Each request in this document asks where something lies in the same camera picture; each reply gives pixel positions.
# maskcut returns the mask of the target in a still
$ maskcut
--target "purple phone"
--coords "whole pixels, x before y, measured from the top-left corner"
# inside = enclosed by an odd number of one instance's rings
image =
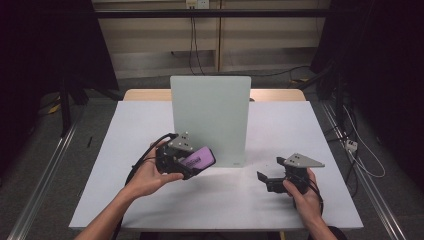
[[[190,168],[199,169],[200,171],[215,164],[216,159],[212,151],[208,147],[202,147],[187,158],[180,161],[180,164]]]

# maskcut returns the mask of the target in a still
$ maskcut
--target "gray floor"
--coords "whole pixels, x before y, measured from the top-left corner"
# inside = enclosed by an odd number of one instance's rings
[[[182,71],[190,71],[186,65],[181,68],[183,69]],[[282,67],[266,71],[243,71],[242,73],[260,75],[277,73],[282,69],[286,68]],[[129,74],[127,76],[132,76],[133,78],[119,81],[121,86],[120,94],[123,94],[126,89],[130,88],[169,87],[169,76],[135,77],[132,75],[133,73],[127,74]],[[308,78],[311,75],[306,69],[299,69],[293,71],[291,78]],[[289,74],[272,77],[253,77],[252,87],[287,88],[289,86],[295,86],[296,83],[290,82],[289,79]],[[317,100],[314,87],[307,89],[304,93],[307,100],[311,102],[323,131],[331,129],[332,126],[323,110],[322,102]],[[79,195],[90,175],[91,168],[96,160],[116,108],[116,102],[103,98],[97,93],[89,91],[88,94],[91,97],[89,104],[84,108],[81,122],[76,129],[68,151],[55,173],[54,181],[50,184],[45,199],[38,209],[34,222],[27,233],[27,239],[72,239],[78,233],[78,231],[70,230],[67,226],[79,201]],[[76,113],[81,108],[75,105],[71,107],[74,113],[73,116],[76,116]],[[386,169],[386,176],[384,178],[374,179],[376,186],[399,221],[406,238],[422,239],[422,236],[424,236],[424,229],[422,228],[424,224],[423,193],[399,169],[390,151],[379,144],[377,136],[367,124],[366,118],[360,114],[360,109],[356,111],[356,115],[358,118],[358,131],[362,139],[364,139],[367,145],[380,158]],[[37,186],[40,176],[43,174],[58,144],[60,133],[60,113],[44,115],[42,111],[33,135],[3,178],[3,186],[0,189],[0,212],[2,216],[0,218],[0,239],[6,239],[9,236],[19,214]],[[330,133],[327,139],[334,137],[334,133]],[[340,142],[330,142],[329,146],[339,165],[340,171],[345,176],[349,168],[349,162],[344,150],[341,148]],[[365,162],[369,171],[380,173],[380,166],[363,145],[360,145],[359,149],[360,157]],[[353,189],[355,184],[355,177],[351,176],[348,182],[348,188]],[[348,238],[391,239],[370,197],[361,184],[359,184],[358,193],[353,200],[365,227],[363,229],[346,231],[345,233]],[[286,232],[285,235],[286,239],[306,239],[307,232]],[[230,234],[225,236],[229,239],[266,239],[266,236],[261,233]],[[185,235],[180,239],[193,239],[195,237],[197,236]],[[163,239],[169,238],[169,234],[163,236]],[[123,233],[120,235],[120,239],[138,239],[138,233]],[[222,238],[213,235],[209,236],[208,239]]]

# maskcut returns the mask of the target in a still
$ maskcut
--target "floor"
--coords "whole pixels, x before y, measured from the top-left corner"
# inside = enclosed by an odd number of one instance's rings
[[[225,73],[214,71],[213,54],[210,52],[199,52],[199,60],[204,72],[211,75],[241,73],[252,75],[252,87],[254,88],[293,88],[298,81],[310,78],[313,73],[307,69],[297,69],[284,74],[276,73],[294,66],[308,65],[313,52],[313,49],[293,50],[290,52],[291,55],[285,54],[285,51],[234,52],[230,53],[232,55],[228,59],[231,59],[231,63],[226,63],[225,68],[228,71],[238,72]],[[186,52],[112,56],[121,87],[117,93],[123,94],[126,89],[130,88],[168,88],[171,74],[192,74],[192,71],[200,73],[195,58],[192,59],[192,69],[190,70],[188,56],[189,54]],[[314,87],[306,89],[304,94],[310,101],[323,133],[329,140],[329,147],[342,175],[347,176],[350,162],[346,158],[340,141],[332,141],[337,138],[337,135],[331,131],[333,126],[328,111],[326,111],[326,107],[332,106],[332,101],[319,101]],[[43,195],[40,205],[32,209],[33,215],[25,219],[30,222],[30,225],[25,232],[20,233],[20,236],[23,236],[20,239],[71,239],[78,234],[78,231],[70,230],[67,226],[95,163],[116,107],[116,102],[104,98],[96,92],[88,91],[88,95],[90,101],[86,107],[71,105],[73,119],[79,119],[78,127],[69,143],[68,150],[55,168],[52,175],[54,181],[45,186],[47,191]],[[45,96],[40,105],[44,105],[51,99],[52,96]],[[361,115],[360,109],[356,109],[355,114],[358,119],[360,136],[380,159],[385,167],[385,176],[370,178],[364,174],[364,177],[361,177],[363,171],[356,168],[356,177],[352,175],[349,178],[347,187],[352,195],[358,186],[353,200],[365,227],[347,231],[345,234],[349,239],[421,239],[424,236],[422,228],[424,224],[424,194],[399,169],[390,150],[378,141],[378,136],[367,123],[366,116]],[[40,177],[43,176],[46,166],[49,166],[51,157],[55,154],[60,133],[60,113],[46,115],[45,109],[41,109],[33,135],[3,178],[3,186],[0,189],[0,212],[2,215],[0,239],[10,236],[20,214],[28,201],[32,199],[31,195],[35,189],[38,189]],[[362,143],[360,143],[359,149],[360,158],[367,169],[374,174],[381,174],[381,166]],[[381,195],[383,202],[375,195]],[[395,221],[385,220],[384,216],[387,214],[393,216]],[[388,229],[390,226],[399,227],[399,230],[395,230],[395,235]],[[228,235],[226,233],[224,237],[211,235],[208,236],[210,237],[208,239],[248,239],[247,236],[249,239],[266,239],[266,236],[261,233],[248,233],[247,235]],[[123,233],[119,239],[138,239],[138,237],[138,233]],[[162,237],[169,239],[170,234]],[[198,236],[192,235],[181,237],[171,234],[171,237],[174,239],[199,239],[196,238]],[[293,240],[306,239],[307,232],[286,232],[285,237]]]

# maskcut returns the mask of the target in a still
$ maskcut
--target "white tabletop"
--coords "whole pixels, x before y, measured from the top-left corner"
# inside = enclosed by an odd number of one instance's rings
[[[70,223],[84,228],[123,187],[149,144],[173,132],[171,102],[120,102]],[[212,167],[167,184],[128,209],[123,229],[270,231],[303,228],[286,194],[268,193],[256,171],[283,177],[276,157],[293,153],[324,163],[313,169],[325,201],[323,217],[341,229],[363,227],[309,102],[252,102],[243,168]]]

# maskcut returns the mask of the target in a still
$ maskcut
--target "left hand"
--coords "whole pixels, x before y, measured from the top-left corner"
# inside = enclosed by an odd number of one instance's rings
[[[128,191],[135,200],[142,196],[150,195],[156,192],[163,185],[184,178],[181,173],[170,173],[162,175],[156,168],[156,147],[146,156],[145,162],[140,166],[131,181],[123,190]]]

